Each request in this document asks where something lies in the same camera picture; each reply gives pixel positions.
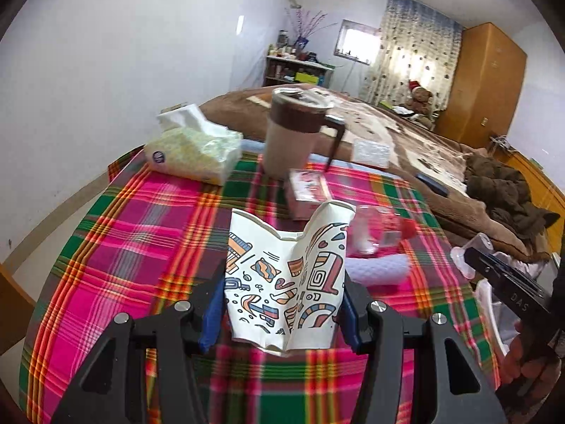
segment vase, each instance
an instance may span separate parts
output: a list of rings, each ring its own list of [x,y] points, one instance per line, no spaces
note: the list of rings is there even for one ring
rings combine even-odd
[[[299,36],[295,42],[296,54],[300,54],[302,51],[304,51],[304,48],[307,44],[308,39],[304,38],[304,36]]]

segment window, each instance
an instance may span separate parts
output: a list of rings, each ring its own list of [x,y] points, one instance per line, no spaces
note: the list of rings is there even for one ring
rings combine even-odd
[[[377,57],[381,42],[381,29],[344,20],[335,45],[336,56],[371,65]]]

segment plaid tablecloth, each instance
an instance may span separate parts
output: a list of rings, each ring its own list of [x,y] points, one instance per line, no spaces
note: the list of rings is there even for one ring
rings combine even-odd
[[[111,178],[127,161],[111,168]],[[417,236],[404,243],[412,263],[409,280],[375,289],[374,296],[409,316],[446,314],[498,385],[471,289],[454,269],[447,240],[420,194],[400,179],[349,168],[332,167],[327,180],[337,199],[392,206],[417,221]],[[116,313],[139,318],[190,299],[193,286],[226,255],[233,207],[277,229],[304,225],[289,219],[282,186],[262,174],[257,154],[244,154],[224,188],[151,172],[143,153],[112,180],[58,257],[27,332],[20,406],[33,423],[49,422],[72,375]],[[333,349],[277,358],[232,342],[226,329],[196,365],[212,424],[341,424],[351,418],[365,362],[341,334]],[[150,352],[149,416],[160,422],[155,367]],[[413,370],[407,351],[398,422],[410,419]]]

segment blue gripper pad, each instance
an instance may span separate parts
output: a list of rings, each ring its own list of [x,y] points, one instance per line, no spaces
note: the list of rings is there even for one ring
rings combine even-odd
[[[198,344],[203,353],[216,344],[220,334],[221,320],[224,316],[224,277],[222,277],[202,317],[202,333]]]
[[[347,291],[344,292],[344,300],[341,303],[340,310],[340,328],[344,341],[355,353],[361,348],[361,338],[359,336],[359,327],[351,298]]]

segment wooden wardrobe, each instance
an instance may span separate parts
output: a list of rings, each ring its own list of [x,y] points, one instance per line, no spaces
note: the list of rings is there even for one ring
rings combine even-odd
[[[473,148],[506,135],[522,90],[526,53],[488,22],[463,32],[447,109],[434,132]]]

